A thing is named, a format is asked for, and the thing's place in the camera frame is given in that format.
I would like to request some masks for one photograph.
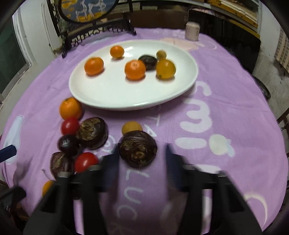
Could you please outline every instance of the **white canister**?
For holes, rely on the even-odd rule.
[[[185,38],[191,41],[198,41],[200,33],[200,25],[196,22],[187,22]]]

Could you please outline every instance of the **dark purple fruit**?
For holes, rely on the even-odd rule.
[[[52,154],[50,159],[50,171],[54,178],[62,171],[73,173],[73,162],[63,152],[56,152]]]
[[[144,131],[130,131],[121,138],[118,151],[131,167],[142,168],[150,164],[157,153],[155,140]]]
[[[154,70],[158,62],[156,57],[149,56],[149,55],[142,55],[138,59],[141,60],[145,64],[146,70]]]
[[[100,148],[108,139],[107,125],[99,117],[86,119],[80,124],[77,137],[81,144],[89,149]]]
[[[80,150],[80,142],[74,135],[64,135],[58,140],[58,148],[68,157],[77,155]]]

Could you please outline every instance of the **glass door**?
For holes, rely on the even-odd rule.
[[[12,18],[0,33],[0,102],[29,68],[19,48]]]

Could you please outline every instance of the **round table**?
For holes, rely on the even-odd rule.
[[[88,39],[57,58],[33,81],[15,106],[0,147],[14,144],[17,155],[1,164],[11,187],[27,192],[22,201],[30,215],[41,199],[41,189],[51,179],[49,161],[61,136],[59,105],[71,96],[68,80],[75,66],[90,53],[125,40],[155,39],[189,51],[199,67],[192,89],[165,104],[144,110],[115,112],[85,107],[82,120],[98,116],[109,127],[105,146],[92,151],[101,157],[121,138],[121,127],[139,122],[158,145],[153,163],[137,170],[120,161],[118,187],[101,195],[101,209],[110,234],[176,234],[186,194],[168,186],[164,147],[201,170],[224,170],[243,194],[264,230],[276,217],[286,189],[288,164],[281,131],[265,98],[238,60],[206,35],[198,42],[184,39],[184,31],[136,29],[137,35],[105,33]],[[211,213],[210,191],[204,191],[204,232]],[[81,202],[75,201],[78,232],[83,233]]]

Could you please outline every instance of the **red tomato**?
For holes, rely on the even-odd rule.
[[[74,163],[76,173],[87,170],[90,166],[99,163],[98,158],[93,153],[83,153],[77,157]]]
[[[63,121],[61,124],[61,133],[63,135],[75,135],[79,130],[79,122],[75,117],[69,117]]]

